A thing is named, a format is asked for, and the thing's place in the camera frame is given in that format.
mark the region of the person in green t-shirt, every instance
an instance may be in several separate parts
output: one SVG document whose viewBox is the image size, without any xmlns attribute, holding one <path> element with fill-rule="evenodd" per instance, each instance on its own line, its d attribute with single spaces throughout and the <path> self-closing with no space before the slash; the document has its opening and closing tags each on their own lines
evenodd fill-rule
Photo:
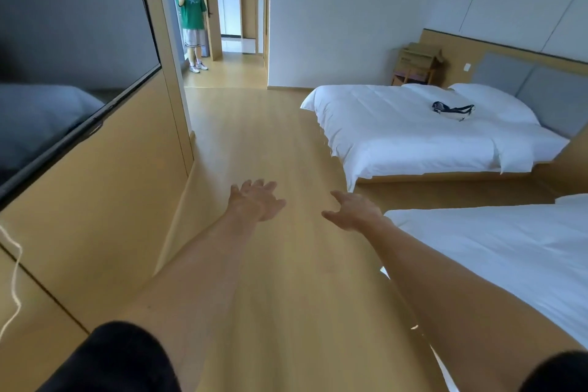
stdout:
<svg viewBox="0 0 588 392">
<path fill-rule="evenodd" d="M 178 5 L 190 71 L 200 73 L 200 70 L 208 70 L 201 60 L 202 47 L 206 46 L 206 30 L 202 16 L 202 13 L 206 12 L 206 3 L 204 0 L 178 0 Z"/>
</svg>

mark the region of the white duvet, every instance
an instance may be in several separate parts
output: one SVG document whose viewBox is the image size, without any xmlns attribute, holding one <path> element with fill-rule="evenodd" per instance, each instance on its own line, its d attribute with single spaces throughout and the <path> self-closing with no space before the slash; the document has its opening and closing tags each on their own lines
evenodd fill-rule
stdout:
<svg viewBox="0 0 588 392">
<path fill-rule="evenodd" d="M 358 178 L 379 175 L 530 172 L 568 143 L 539 124 L 502 121 L 481 106 L 465 121 L 444 118 L 431 109 L 435 101 L 472 104 L 431 85 L 323 85 L 300 107 L 316 113 L 349 191 Z"/>
<path fill-rule="evenodd" d="M 511 292 L 588 349 L 588 194 L 552 205 L 397 210 L 386 216 Z"/>
</svg>

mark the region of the person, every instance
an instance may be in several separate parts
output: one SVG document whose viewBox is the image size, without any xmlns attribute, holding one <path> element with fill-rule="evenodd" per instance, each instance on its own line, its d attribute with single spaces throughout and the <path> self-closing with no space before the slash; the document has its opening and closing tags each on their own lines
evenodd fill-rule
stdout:
<svg viewBox="0 0 588 392">
<path fill-rule="evenodd" d="M 40 391 L 194 391 L 247 241 L 286 205 L 275 188 L 263 180 L 232 186 L 224 214 L 145 285 L 119 321 L 94 330 Z M 361 195 L 332 194 L 341 208 L 323 217 L 371 243 L 461 392 L 586 388 L 588 353 L 554 323 L 401 231 Z"/>
<path fill-rule="evenodd" d="M 178 5 L 190 71 L 200 73 L 200 70 L 208 70 L 208 67 L 202 63 L 202 47 L 206 46 L 206 30 L 202 13 L 206 12 L 206 3 L 204 0 L 178 0 Z"/>
</svg>

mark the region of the cardboard box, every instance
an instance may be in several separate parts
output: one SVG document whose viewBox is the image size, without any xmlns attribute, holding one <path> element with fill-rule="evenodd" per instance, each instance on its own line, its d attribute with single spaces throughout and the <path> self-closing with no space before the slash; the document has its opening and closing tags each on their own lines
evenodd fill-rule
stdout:
<svg viewBox="0 0 588 392">
<path fill-rule="evenodd" d="M 404 77 L 410 71 L 411 78 L 424 80 L 429 70 L 437 68 L 443 61 L 441 47 L 411 42 L 400 50 L 394 75 Z"/>
</svg>

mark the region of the hand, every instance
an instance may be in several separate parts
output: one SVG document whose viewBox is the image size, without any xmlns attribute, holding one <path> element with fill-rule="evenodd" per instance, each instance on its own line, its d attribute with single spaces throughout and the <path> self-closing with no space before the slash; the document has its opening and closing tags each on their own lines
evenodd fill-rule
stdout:
<svg viewBox="0 0 588 392">
<path fill-rule="evenodd" d="M 381 210 L 359 194 L 331 191 L 331 195 L 340 203 L 339 212 L 323 211 L 322 216 L 333 222 L 342 230 L 362 232 L 366 225 L 381 220 Z"/>
<path fill-rule="evenodd" d="M 270 181 L 268 184 L 259 179 L 254 183 L 247 180 L 241 186 L 241 189 L 234 184 L 231 186 L 231 195 L 229 196 L 229 207 L 252 211 L 257 214 L 258 221 L 270 220 L 286 206 L 286 200 L 276 200 L 273 191 L 277 183 Z"/>
</svg>

